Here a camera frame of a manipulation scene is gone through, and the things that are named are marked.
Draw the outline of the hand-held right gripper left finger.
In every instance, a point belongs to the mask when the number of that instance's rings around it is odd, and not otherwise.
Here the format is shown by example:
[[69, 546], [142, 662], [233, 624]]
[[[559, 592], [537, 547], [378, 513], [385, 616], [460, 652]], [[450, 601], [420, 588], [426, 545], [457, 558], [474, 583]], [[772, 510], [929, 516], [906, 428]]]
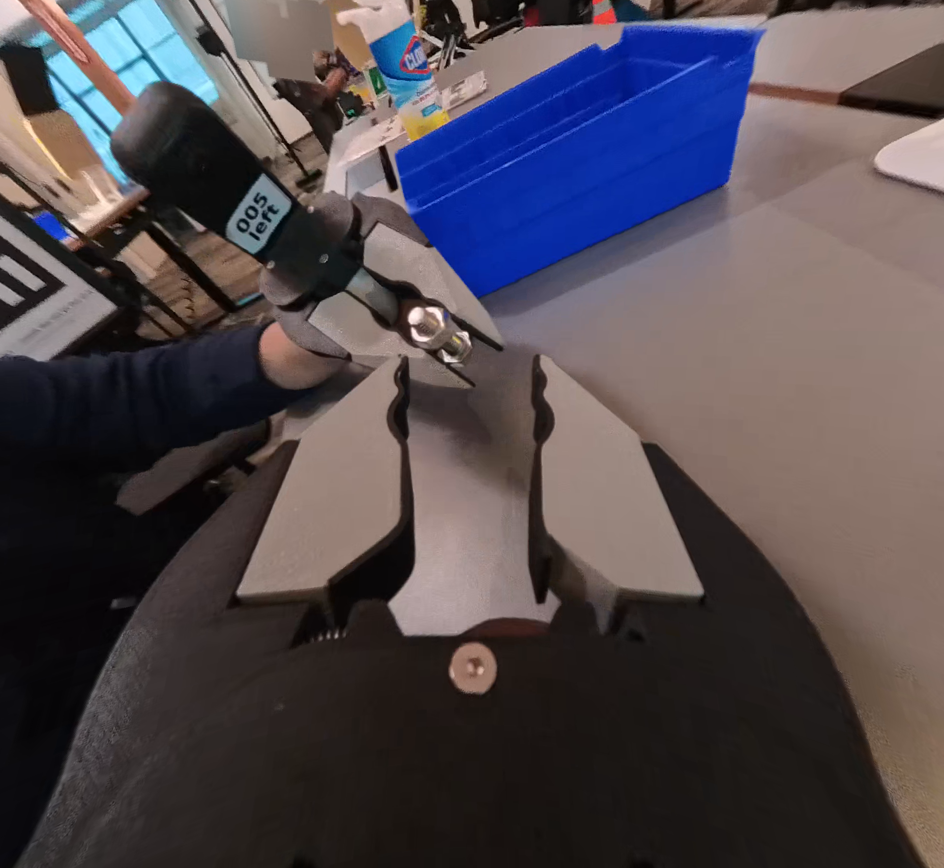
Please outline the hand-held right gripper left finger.
[[410, 532], [409, 361], [387, 359], [303, 432], [237, 588], [241, 603], [318, 602]]

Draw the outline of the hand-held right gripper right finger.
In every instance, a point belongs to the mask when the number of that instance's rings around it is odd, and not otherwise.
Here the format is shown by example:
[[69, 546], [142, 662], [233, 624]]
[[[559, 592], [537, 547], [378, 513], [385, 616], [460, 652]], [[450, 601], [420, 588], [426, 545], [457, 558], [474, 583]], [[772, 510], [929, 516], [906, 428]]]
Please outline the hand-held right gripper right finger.
[[699, 578], [637, 432], [546, 355], [533, 358], [528, 567], [535, 600], [617, 630], [633, 602], [698, 603]]

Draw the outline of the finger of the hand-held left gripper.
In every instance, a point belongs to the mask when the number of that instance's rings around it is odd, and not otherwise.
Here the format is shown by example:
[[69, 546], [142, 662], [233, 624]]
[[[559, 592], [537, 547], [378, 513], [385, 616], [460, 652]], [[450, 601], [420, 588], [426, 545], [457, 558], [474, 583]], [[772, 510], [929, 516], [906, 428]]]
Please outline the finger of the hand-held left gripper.
[[495, 321], [436, 248], [379, 223], [364, 241], [362, 263], [383, 284], [400, 291], [409, 289], [408, 299], [445, 308], [476, 339], [493, 350], [504, 349]]
[[447, 389], [475, 388], [461, 371], [407, 342], [399, 331], [382, 325], [348, 292], [319, 302], [309, 316], [309, 325], [346, 351], [358, 366], [376, 369], [389, 359], [405, 357], [411, 382]]

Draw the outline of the silver hex bolt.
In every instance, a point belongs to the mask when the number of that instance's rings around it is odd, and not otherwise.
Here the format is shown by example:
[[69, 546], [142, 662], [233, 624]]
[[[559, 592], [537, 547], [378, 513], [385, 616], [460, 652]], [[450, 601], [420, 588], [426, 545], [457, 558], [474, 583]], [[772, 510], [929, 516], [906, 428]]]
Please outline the silver hex bolt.
[[405, 321], [408, 340], [442, 364], [438, 357], [442, 344], [451, 333], [464, 330], [451, 313], [439, 305], [416, 304], [405, 312]]

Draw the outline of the person's left forearm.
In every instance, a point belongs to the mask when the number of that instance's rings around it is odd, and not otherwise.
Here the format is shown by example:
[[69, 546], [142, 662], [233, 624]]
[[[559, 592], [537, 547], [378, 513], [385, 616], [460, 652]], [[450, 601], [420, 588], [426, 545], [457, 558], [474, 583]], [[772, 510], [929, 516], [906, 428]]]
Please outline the person's left forearm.
[[1, 361], [2, 468], [130, 472], [262, 421], [292, 401], [262, 366], [263, 329], [135, 353]]

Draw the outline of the person's left hand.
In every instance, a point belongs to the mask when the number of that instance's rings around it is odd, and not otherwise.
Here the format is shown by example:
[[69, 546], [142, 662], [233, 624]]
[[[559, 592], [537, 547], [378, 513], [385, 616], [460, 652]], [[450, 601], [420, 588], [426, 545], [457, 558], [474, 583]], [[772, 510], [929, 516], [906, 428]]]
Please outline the person's left hand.
[[318, 355], [303, 349], [277, 322], [267, 325], [260, 335], [258, 360], [269, 382], [296, 392], [318, 388], [349, 363], [347, 356]]

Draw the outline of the wooden desk black legs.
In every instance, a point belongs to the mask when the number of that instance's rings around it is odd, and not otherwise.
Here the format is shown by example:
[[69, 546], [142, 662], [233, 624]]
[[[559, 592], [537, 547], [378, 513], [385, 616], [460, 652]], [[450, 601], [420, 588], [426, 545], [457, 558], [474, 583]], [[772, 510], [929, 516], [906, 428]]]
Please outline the wooden desk black legs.
[[71, 217], [58, 217], [66, 245], [102, 277], [116, 281], [141, 318], [167, 337], [194, 336], [253, 307], [259, 293], [225, 289], [207, 271], [221, 239], [183, 213], [161, 210], [136, 187]]

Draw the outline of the black office chair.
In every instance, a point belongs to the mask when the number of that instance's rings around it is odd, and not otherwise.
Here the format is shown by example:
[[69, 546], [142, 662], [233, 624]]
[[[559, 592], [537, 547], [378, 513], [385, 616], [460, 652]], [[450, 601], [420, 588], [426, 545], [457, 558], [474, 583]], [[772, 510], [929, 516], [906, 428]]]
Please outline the black office chair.
[[228, 431], [197, 446], [173, 449], [119, 488], [116, 505], [135, 517], [188, 505], [213, 505], [241, 486], [277, 447], [281, 416]]

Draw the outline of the blue plastic bin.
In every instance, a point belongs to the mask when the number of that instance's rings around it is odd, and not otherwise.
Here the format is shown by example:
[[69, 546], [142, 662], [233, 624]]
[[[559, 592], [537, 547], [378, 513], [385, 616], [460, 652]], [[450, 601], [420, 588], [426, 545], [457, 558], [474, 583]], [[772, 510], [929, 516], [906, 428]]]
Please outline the blue plastic bin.
[[635, 23], [395, 154], [478, 297], [724, 187], [761, 28]]

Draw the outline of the disinfectant wipes canister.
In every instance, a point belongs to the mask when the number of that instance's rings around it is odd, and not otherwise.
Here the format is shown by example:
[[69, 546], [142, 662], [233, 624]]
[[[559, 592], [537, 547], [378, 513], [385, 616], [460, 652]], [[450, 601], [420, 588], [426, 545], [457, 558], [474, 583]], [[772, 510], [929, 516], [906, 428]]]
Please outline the disinfectant wipes canister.
[[352, 1], [338, 23], [360, 30], [406, 135], [416, 142], [449, 117], [409, 7], [405, 0]]

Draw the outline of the black flag panel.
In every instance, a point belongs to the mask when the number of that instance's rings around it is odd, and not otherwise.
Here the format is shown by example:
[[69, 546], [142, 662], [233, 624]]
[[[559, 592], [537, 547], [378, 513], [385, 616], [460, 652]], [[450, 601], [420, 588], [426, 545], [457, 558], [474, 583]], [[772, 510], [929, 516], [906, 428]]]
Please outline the black flag panel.
[[60, 109], [41, 49], [4, 44], [1, 61], [24, 117], [47, 115]]

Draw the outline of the framed black white marker sign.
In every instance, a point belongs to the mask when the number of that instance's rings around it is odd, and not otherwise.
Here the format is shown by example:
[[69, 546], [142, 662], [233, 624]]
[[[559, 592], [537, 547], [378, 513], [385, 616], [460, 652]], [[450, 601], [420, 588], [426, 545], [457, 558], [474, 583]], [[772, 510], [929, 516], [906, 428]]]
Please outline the framed black white marker sign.
[[91, 268], [23, 211], [1, 201], [1, 356], [74, 353], [124, 314]]

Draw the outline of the black desk pad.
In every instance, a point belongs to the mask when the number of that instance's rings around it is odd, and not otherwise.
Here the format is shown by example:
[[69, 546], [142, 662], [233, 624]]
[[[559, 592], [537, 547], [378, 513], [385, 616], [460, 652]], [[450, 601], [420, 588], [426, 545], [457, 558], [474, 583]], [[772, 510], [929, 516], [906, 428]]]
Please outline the black desk pad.
[[943, 44], [927, 48], [842, 92], [838, 104], [920, 119], [943, 118]]

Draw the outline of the wooden support post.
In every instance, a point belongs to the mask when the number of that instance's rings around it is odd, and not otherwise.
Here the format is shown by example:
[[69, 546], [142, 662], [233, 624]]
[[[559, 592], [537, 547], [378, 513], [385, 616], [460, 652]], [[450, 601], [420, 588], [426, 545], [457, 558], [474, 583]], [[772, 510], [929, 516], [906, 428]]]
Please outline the wooden support post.
[[56, 0], [17, 1], [37, 19], [121, 117], [134, 107], [136, 96], [90, 45]]

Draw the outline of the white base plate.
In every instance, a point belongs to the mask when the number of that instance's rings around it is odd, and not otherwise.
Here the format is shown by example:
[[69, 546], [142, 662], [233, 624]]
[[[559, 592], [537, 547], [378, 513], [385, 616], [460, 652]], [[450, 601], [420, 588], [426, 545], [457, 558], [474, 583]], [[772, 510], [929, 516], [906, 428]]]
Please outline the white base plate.
[[943, 194], [943, 120], [940, 119], [883, 147], [876, 154], [876, 172]]

